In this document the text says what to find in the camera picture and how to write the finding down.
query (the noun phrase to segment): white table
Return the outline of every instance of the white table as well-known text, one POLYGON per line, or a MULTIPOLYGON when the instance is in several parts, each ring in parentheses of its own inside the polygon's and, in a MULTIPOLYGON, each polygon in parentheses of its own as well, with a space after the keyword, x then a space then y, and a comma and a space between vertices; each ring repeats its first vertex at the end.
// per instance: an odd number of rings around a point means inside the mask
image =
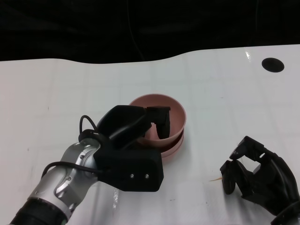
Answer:
POLYGON ((221 181, 210 180, 248 135, 282 156, 300 183, 299 52, 300 45, 286 45, 141 63, 0 62, 0 224, 13 219, 44 167, 77 142, 80 116, 97 123, 113 106, 148 93, 172 96, 187 112, 182 150, 164 165, 160 190, 121 192, 98 182, 68 225, 270 224, 274 216, 242 200, 238 188, 226 196, 221 181), (267 57, 285 69, 266 71, 267 57))

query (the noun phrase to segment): robotic hand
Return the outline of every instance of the robotic hand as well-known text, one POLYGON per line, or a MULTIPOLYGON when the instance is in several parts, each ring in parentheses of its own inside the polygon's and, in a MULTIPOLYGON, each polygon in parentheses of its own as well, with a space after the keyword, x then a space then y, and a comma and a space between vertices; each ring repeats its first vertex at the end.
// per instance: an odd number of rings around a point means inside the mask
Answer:
POLYGON ((300 224, 300 197, 296 179, 285 163, 263 144, 246 136, 220 168, 223 189, 231 194, 237 184, 242 198, 259 204, 277 216, 272 225, 300 224), (237 159, 246 156, 260 165, 248 171, 237 159))
POLYGON ((136 140, 152 122, 159 138, 169 137, 169 111, 161 106, 118 105, 97 126, 82 116, 79 142, 65 151, 60 162, 45 168, 11 224, 64 225, 97 181, 123 191, 158 191, 164 178, 161 154, 157 149, 142 148, 136 140), (84 118, 94 130, 82 131, 84 118))

